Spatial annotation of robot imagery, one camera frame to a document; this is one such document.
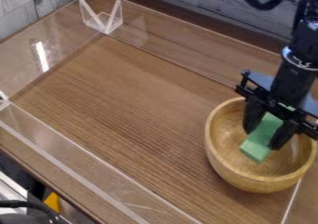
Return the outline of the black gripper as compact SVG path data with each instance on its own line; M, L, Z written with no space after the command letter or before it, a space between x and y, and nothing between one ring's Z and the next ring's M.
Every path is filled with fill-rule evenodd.
M270 122L273 134L269 147L278 151L296 134L318 139L318 100L310 88L318 76L318 53L305 54L286 46L276 76L245 70L236 91L246 99L242 127L250 134L269 112L277 118Z

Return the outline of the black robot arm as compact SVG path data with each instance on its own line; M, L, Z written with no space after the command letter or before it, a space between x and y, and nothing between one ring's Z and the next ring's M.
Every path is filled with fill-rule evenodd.
M245 0L258 10L272 10L293 0ZM282 120L269 147L278 150L296 134L318 139L318 99L312 87L318 78L318 0L296 0L298 7L292 27L292 41L284 47L282 62L274 76L246 70L237 92L246 98L244 129L253 132L269 113Z

